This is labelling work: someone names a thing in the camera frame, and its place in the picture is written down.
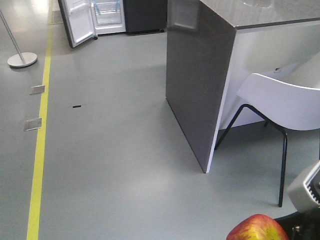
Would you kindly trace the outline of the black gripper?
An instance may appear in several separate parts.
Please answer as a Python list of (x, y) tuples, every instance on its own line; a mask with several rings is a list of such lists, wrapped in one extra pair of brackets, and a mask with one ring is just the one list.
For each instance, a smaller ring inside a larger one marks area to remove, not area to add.
[(305, 213), (294, 212), (274, 219), (287, 233), (290, 240), (320, 239), (320, 209)]

